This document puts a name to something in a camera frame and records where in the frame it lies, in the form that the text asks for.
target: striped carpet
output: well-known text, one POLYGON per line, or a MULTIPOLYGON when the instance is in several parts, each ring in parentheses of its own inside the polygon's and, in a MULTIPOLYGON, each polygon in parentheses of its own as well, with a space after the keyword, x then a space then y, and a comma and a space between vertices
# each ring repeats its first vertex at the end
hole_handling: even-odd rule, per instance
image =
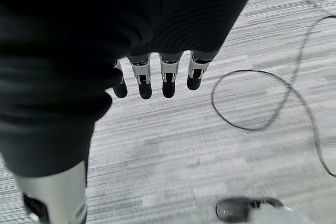
MULTIPOLYGON (((336 0, 314 1, 336 13, 336 0)), ((113 107, 97 123, 92 141, 88 224, 219 223, 216 201, 239 195, 277 197, 316 223, 336 223, 336 181, 319 163, 309 119, 294 95, 262 132, 226 124, 210 102, 216 80, 233 70, 266 70, 289 80, 303 35, 321 16, 302 0, 250 0, 197 91, 186 87, 190 54, 185 53, 172 99, 162 95, 156 54, 149 100, 140 98, 123 60, 129 95, 118 99, 110 91, 113 107)), ((335 31, 333 20, 313 31, 295 84, 315 113, 323 154, 334 172, 335 31)), ((215 102, 235 123, 259 126, 284 90, 267 76, 237 74, 221 83, 215 102)), ((2 161, 0 223, 30 223, 2 161)))

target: wire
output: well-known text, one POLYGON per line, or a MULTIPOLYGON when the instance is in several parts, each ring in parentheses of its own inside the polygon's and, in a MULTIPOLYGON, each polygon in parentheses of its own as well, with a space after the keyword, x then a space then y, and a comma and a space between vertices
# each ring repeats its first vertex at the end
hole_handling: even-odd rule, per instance
POLYGON ((318 126, 316 123, 316 119, 314 117, 314 113, 312 112, 312 110, 310 109, 308 103, 305 101, 305 99, 302 97, 302 95, 293 87, 293 84, 295 83, 296 77, 298 75, 299 72, 299 68, 300 68, 300 64, 302 62, 302 58, 303 58, 303 51, 306 47, 306 44, 309 40, 309 36, 312 32, 312 30, 314 29, 314 27, 316 27, 317 24, 319 24, 321 21, 328 19, 328 18, 336 18, 336 15, 328 12, 327 10, 323 9, 322 7, 320 7, 319 5, 317 5, 315 2, 313 2, 312 0, 304 0, 306 3, 312 5, 314 8, 316 8, 317 10, 327 14, 327 16, 322 17, 318 20, 316 20, 309 28, 308 31, 305 33, 304 35, 304 39, 302 42, 302 45, 300 47, 300 51, 299 54, 295 60, 295 69, 292 73, 292 76, 290 78, 290 81, 287 82, 285 81, 283 78, 270 73, 270 72, 266 72, 266 71, 261 71, 261 70, 255 70, 255 69, 242 69, 242 70, 236 70, 236 71, 232 71, 228 74, 225 74, 223 76, 221 76, 218 81, 215 83, 212 92, 211 92, 211 104, 214 108, 214 110, 216 111, 216 113, 224 120, 226 121, 228 124, 232 125, 233 127, 242 129, 242 130, 246 130, 246 131, 261 131, 266 129, 267 127, 269 127, 270 125, 272 125, 274 123, 274 121, 278 118, 278 115, 280 113, 280 111, 283 109, 285 103, 288 100, 288 97, 290 96, 290 94, 293 92, 297 98, 299 98, 299 100, 301 101, 302 105, 304 106, 304 108, 306 109, 306 112, 308 114, 308 117, 310 119, 311 125, 312 125, 312 130, 313 130, 313 139, 314 139, 314 145, 317 151, 317 155, 318 158, 323 166, 323 168, 327 171, 327 173, 329 175, 331 175, 332 177, 336 177, 336 175, 330 171, 329 167, 327 166, 324 158, 323 158, 323 154, 322 154, 322 150, 321 150, 321 141, 320 141, 320 134, 319 134, 319 130, 318 130, 318 126), (236 73, 240 73, 240 72, 255 72, 255 73, 261 73, 261 74, 266 74, 274 79, 277 79, 278 81, 280 81, 283 85, 285 85, 287 87, 287 91, 285 93, 285 95, 283 96, 283 100, 280 102, 279 106, 275 109, 273 116, 271 117, 271 119, 263 126, 261 127, 257 127, 257 128, 248 128, 248 127, 243 127, 243 126, 239 126, 233 122, 231 122, 230 120, 228 120, 225 116, 223 116, 218 108, 216 107, 216 104, 214 102, 214 96, 215 96, 215 91, 218 87, 218 85, 220 84, 220 82, 225 79, 228 76, 231 76, 233 74, 236 73))

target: robotic finger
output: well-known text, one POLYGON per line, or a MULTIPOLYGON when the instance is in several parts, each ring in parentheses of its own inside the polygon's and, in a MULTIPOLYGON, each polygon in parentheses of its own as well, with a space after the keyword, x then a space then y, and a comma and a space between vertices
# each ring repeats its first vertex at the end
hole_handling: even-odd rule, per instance
POLYGON ((162 93, 166 98, 174 96, 175 80, 182 54, 183 52, 178 52, 176 54, 160 54, 162 93))
POLYGON ((141 56, 128 56, 139 85, 139 93, 143 99, 149 99, 152 96, 151 86, 151 57, 150 54, 141 56))
POLYGON ((187 79, 187 86, 190 90, 196 90, 200 87, 203 74, 218 52, 219 50, 215 52, 191 51, 187 79))
MULTIPOLYGON (((122 72, 120 60, 115 62, 114 67, 122 72)), ((119 98, 125 98, 127 96, 127 86, 124 80, 124 76, 122 76, 120 84, 113 87, 113 91, 119 98)))

